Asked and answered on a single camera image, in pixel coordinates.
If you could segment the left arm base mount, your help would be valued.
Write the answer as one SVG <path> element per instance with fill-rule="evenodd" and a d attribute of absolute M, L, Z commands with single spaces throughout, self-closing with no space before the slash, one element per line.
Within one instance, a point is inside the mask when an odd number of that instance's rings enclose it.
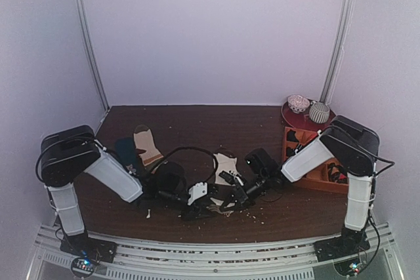
<path fill-rule="evenodd" d="M 95 239 L 85 233 L 75 236 L 65 235 L 61 241 L 60 250 L 96 262 L 112 263 L 116 255 L 117 243 Z"/>

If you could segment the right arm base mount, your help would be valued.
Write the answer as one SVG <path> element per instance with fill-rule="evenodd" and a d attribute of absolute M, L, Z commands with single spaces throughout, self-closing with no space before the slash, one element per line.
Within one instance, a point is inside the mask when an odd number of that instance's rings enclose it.
<path fill-rule="evenodd" d="M 360 247 L 370 249 L 365 228 L 356 231 L 343 226 L 340 236 L 314 243 L 314 251 L 319 262 L 357 254 Z"/>

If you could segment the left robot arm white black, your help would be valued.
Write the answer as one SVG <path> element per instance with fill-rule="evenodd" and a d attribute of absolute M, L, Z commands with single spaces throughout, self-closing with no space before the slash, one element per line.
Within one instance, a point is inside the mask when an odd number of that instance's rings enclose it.
<path fill-rule="evenodd" d="M 87 237 L 85 222 L 74 187 L 75 179 L 88 174 L 129 204 L 143 197 L 166 197 L 180 201 L 193 217 L 213 204 L 219 189 L 208 180 L 190 187 L 183 168 L 170 162 L 156 147 L 151 128 L 136 127 L 132 137 L 107 148 L 88 125 L 51 134 L 41 143 L 35 175 L 43 183 L 58 215 L 69 246 L 80 256 L 90 255 L 94 241 Z"/>

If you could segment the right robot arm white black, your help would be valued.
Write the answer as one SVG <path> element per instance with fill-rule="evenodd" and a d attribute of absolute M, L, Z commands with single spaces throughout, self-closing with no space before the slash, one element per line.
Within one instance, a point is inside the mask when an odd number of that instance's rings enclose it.
<path fill-rule="evenodd" d="M 348 175 L 348 201 L 344 227 L 348 231 L 337 239 L 341 254 L 351 254 L 362 243 L 362 231 L 368 221 L 373 202 L 373 180 L 378 160 L 379 135 L 342 115 L 331 123 L 282 165 L 262 148 L 251 151 L 245 162 L 255 175 L 252 182 L 243 183 L 238 177 L 222 172 L 221 177 L 233 185 L 231 194 L 223 201 L 222 211 L 242 210 L 272 183 L 297 182 L 307 173 L 336 159 Z"/>

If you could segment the cream white sock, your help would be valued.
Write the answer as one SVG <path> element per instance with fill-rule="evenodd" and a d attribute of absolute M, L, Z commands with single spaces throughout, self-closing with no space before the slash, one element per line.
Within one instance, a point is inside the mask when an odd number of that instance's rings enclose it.
<path fill-rule="evenodd" d="M 211 204 L 207 208 L 212 212 L 221 214 L 222 212 L 219 208 L 233 190 L 233 186 L 221 177 L 221 173 L 224 171 L 231 175 L 238 175 L 239 172 L 236 167 L 238 158 L 235 157 L 232 152 L 223 148 L 217 150 L 213 155 L 218 162 L 214 178 L 214 184 L 218 188 L 218 194 L 216 194 L 215 197 L 211 197 Z"/>

